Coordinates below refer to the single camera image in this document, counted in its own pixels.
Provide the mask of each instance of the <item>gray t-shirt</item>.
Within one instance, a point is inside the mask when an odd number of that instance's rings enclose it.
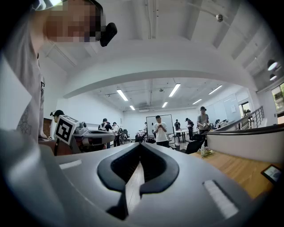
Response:
[[[209,120],[209,117],[208,117],[207,114],[200,114],[200,115],[197,117],[197,122],[199,122],[200,124],[207,123],[208,120]],[[204,127],[203,127],[203,126],[199,126],[199,129],[200,129],[200,130],[204,130]]]
[[[29,18],[23,17],[4,48],[4,55],[22,85],[32,96],[17,130],[38,140],[47,139],[43,133],[44,78],[32,46]]]

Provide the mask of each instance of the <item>black cap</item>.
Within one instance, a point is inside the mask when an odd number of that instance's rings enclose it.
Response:
[[[57,111],[55,111],[55,113],[53,114],[54,117],[55,117],[55,116],[59,117],[60,115],[64,115],[64,113],[63,113],[62,110],[57,110]]]

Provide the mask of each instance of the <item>white t-shirt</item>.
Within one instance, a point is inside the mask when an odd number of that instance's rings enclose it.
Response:
[[[113,128],[114,128],[114,131],[117,131],[118,132],[118,130],[119,130],[119,126],[118,125],[116,125],[116,126],[113,126]]]
[[[167,130],[167,125],[164,122],[161,122],[162,126]],[[158,129],[158,123],[154,124],[154,131]],[[167,134],[164,132],[162,128],[159,128],[156,133],[156,142],[168,141]]]

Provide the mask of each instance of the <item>desk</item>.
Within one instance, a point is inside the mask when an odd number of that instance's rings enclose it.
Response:
[[[201,158],[200,152],[190,155]],[[236,181],[253,199],[273,188],[273,184],[260,173],[271,164],[269,162],[256,161],[219,152],[214,152],[204,157],[203,160]]]
[[[186,141],[185,140],[185,133],[188,132],[189,130],[188,129],[181,129],[181,130],[174,130],[174,133],[181,133],[181,136],[182,136],[182,142],[189,142],[189,141]]]

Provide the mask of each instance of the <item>jeans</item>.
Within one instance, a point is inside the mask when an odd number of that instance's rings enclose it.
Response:
[[[169,142],[168,141],[157,142],[157,145],[163,147],[169,147]]]
[[[119,136],[115,136],[115,138],[114,138],[114,147],[116,147],[116,145],[120,146]]]

